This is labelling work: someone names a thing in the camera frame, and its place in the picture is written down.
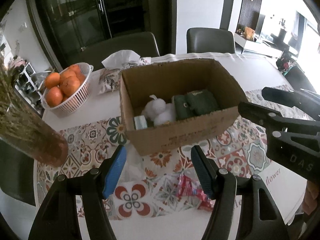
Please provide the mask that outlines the person's right hand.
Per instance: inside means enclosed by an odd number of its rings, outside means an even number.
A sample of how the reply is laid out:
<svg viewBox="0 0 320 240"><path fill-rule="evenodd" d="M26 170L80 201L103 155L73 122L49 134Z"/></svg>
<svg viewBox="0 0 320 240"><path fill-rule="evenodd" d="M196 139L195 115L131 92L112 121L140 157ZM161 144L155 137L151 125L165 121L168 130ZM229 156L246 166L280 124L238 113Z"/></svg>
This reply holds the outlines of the person's right hand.
<svg viewBox="0 0 320 240"><path fill-rule="evenodd" d="M303 212L308 216L317 208L317 198L319 195L319 186L311 181L307 181L304 199L302 202Z"/></svg>

